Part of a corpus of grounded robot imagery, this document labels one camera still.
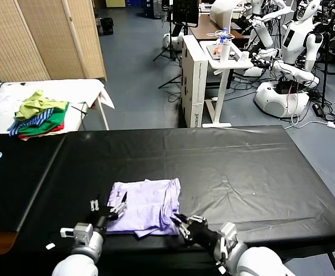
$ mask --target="cardboard box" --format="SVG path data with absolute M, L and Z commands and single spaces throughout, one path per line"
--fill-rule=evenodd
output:
M 202 125 L 208 58 L 194 36 L 183 37 L 182 108 L 189 128 Z

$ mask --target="table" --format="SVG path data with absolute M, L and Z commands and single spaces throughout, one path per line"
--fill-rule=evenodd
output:
M 0 135 L 0 254 L 11 249 L 64 138 Z
M 194 35 L 195 39 L 200 42 L 206 40 L 216 40 L 217 37 L 208 36 L 207 33 L 214 33 L 220 29 L 221 28 L 219 28 L 217 24 L 209 18 L 209 14 L 201 14 L 201 16 L 199 16 L 198 27 L 190 28 L 190 31 Z M 248 41 L 246 37 L 239 34 L 236 30 L 231 30 L 231 34 L 235 36 L 233 42 L 239 48 L 243 47 Z
M 20 82 L 5 83 L 4 85 L 19 84 Z M 38 90 L 44 90 L 45 95 L 54 95 L 55 97 L 61 98 L 64 101 L 69 101 L 70 106 L 65 116 L 65 128 L 64 131 L 77 131 L 82 123 L 82 114 L 87 112 L 88 109 L 95 103 L 97 111 L 99 113 L 102 125 L 106 130 L 109 129 L 105 112 L 102 109 L 101 104 L 106 104 L 114 108 L 113 103 L 103 88 L 103 84 L 95 79 L 74 79 L 74 80 L 45 80 L 41 82 L 24 82 L 26 87 L 32 87 L 33 93 Z M 77 95 L 76 97 L 70 98 L 68 91 L 76 90 L 74 92 L 81 92 L 84 89 L 84 95 Z M 0 133 L 8 133 L 7 129 L 12 125 L 14 121 L 13 113 L 6 113 L 0 115 Z
M 207 217 L 212 230 L 234 222 L 249 246 L 283 259 L 335 251 L 333 195 L 282 126 L 247 126 L 68 133 L 11 254 L 36 264 L 38 256 L 63 258 L 72 240 L 58 230 L 84 221 L 90 199 L 106 201 L 115 181 L 175 177 L 180 211 Z M 110 235 L 99 265 L 155 262 L 196 267 L 211 259 L 200 247 L 183 247 L 181 237 Z
M 253 63 L 249 59 L 241 60 L 242 52 L 233 43 L 231 43 L 230 50 L 236 53 L 237 60 L 229 59 L 224 63 L 221 63 L 220 60 L 213 60 L 208 52 L 207 46 L 214 45 L 215 41 L 201 41 L 199 44 L 208 58 L 209 65 L 215 70 L 222 70 L 215 108 L 213 107 L 212 99 L 205 100 L 212 124 L 203 124 L 203 127 L 230 127 L 230 123 L 220 123 L 221 110 L 224 103 L 226 89 L 230 88 L 234 69 L 251 68 L 253 67 Z

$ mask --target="white desk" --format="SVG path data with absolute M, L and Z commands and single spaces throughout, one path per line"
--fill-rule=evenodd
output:
M 70 102 L 64 118 L 64 132 L 78 131 L 84 117 L 83 113 L 79 110 L 87 112 L 93 103 L 96 105 L 102 125 L 106 130 L 109 130 L 107 119 L 102 109 L 102 103 L 112 108 L 114 108 L 114 105 L 103 85 L 99 85 L 97 82 L 99 81 L 94 79 L 46 80 L 42 82 L 25 82 L 25 86 L 30 87 L 33 92 L 43 90 L 45 96 L 48 98 Z M 7 129 L 13 122 L 13 113 L 1 114 L 0 133 L 8 133 Z
M 246 61 L 240 60 L 242 56 L 242 52 L 233 43 L 231 43 L 231 51 L 235 51 L 236 58 L 238 60 L 227 60 L 224 63 L 221 63 L 220 60 L 214 60 L 212 59 L 207 49 L 207 46 L 214 45 L 214 44 L 215 44 L 215 41 L 201 41 L 200 42 L 200 45 L 208 58 L 209 64 L 211 65 L 213 69 L 217 70 L 215 74 L 219 74 L 220 72 L 222 72 L 220 88 L 218 90 L 218 96 L 217 96 L 217 102 L 216 102 L 215 108 L 213 107 L 213 104 L 212 104 L 213 100 L 211 99 L 205 100 L 205 103 L 209 111 L 209 115 L 212 120 L 212 124 L 203 124 L 202 126 L 203 127 L 230 127 L 231 126 L 230 123 L 220 123 L 220 115 L 221 115 L 222 105 L 224 103 L 224 98 L 226 94 L 226 86 L 227 86 L 230 70 L 251 68 L 254 66 L 254 64 L 251 63 L 250 60 L 246 60 Z

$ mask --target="black table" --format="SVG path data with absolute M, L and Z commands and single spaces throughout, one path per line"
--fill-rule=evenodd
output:
M 207 217 L 212 229 L 234 222 L 240 239 L 283 259 L 335 250 L 331 192 L 282 126 L 249 126 L 69 133 L 12 253 L 42 254 L 51 241 L 53 254 L 65 256 L 72 240 L 59 229 L 84 221 L 88 201 L 106 201 L 115 181 L 175 177 L 180 211 Z M 113 235 L 103 251 L 100 265 L 108 266 L 151 265 L 161 253 L 169 265 L 211 261 L 180 237 Z
M 0 135 L 0 254 L 12 246 L 65 136 L 23 142 Z

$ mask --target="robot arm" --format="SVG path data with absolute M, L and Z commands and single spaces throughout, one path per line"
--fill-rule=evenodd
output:
M 277 48 L 270 48 L 270 49 L 261 49 L 259 50 L 258 54 L 253 53 L 253 56 L 255 57 L 255 59 L 265 59 L 265 58 L 278 58 L 281 56 L 281 49 L 277 49 Z
M 306 39 L 305 71 L 310 72 L 317 60 L 318 50 L 323 43 L 323 35 L 312 33 Z
M 126 207 L 126 193 L 115 207 L 99 206 L 98 200 L 91 200 L 90 223 L 77 223 L 73 228 L 62 228 L 61 237 L 74 238 L 71 255 L 57 264 L 52 276 L 97 276 L 96 263 L 101 256 L 105 241 L 106 224 L 121 217 Z
M 266 14 L 262 18 L 258 16 L 254 16 L 254 18 L 252 19 L 252 26 L 254 27 L 256 34 L 259 36 L 260 41 L 263 43 L 263 45 L 266 48 L 272 46 L 273 39 L 271 35 L 268 33 L 268 29 L 265 23 L 279 16 L 283 16 L 285 14 L 292 12 L 292 9 L 286 5 L 284 0 L 274 0 L 274 3 L 278 7 L 280 7 L 279 10 L 274 11 L 273 13 Z
M 263 22 L 267 22 L 269 20 L 272 20 L 274 18 L 277 18 L 279 16 L 284 16 L 288 13 L 293 12 L 291 7 L 287 6 L 284 0 L 274 0 L 274 3 L 280 8 L 277 11 L 274 11 L 273 13 L 268 13 L 265 16 L 261 18 Z
M 267 247 L 248 248 L 238 240 L 236 226 L 224 223 L 217 232 L 208 229 L 204 217 L 186 217 L 175 214 L 171 218 L 178 226 L 187 245 L 199 244 L 216 261 L 221 274 L 226 271 L 232 276 L 295 276 L 286 268 L 280 257 Z
M 276 60 L 272 65 L 272 70 L 284 73 L 287 78 L 289 78 L 289 76 L 295 78 L 296 82 L 306 86 L 307 88 L 313 88 L 319 84 L 319 78 L 311 72 L 286 64 L 282 60 Z

